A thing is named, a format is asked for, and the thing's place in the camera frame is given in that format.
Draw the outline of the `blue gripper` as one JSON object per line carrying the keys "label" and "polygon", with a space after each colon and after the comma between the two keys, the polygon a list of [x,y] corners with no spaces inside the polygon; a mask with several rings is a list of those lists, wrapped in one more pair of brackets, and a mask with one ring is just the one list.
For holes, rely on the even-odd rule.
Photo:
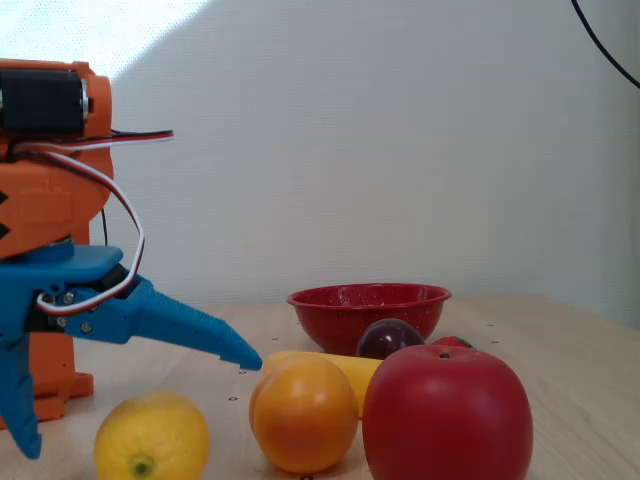
{"label": "blue gripper", "polygon": [[[119,294],[84,308],[125,279],[122,251],[109,246],[60,244],[1,262],[1,419],[29,459],[41,453],[29,370],[31,332],[62,333],[125,344],[132,337],[158,340],[218,356],[258,371],[262,358],[224,320],[156,291],[136,276]],[[74,296],[65,303],[67,293]],[[47,297],[52,304],[39,294]]]}

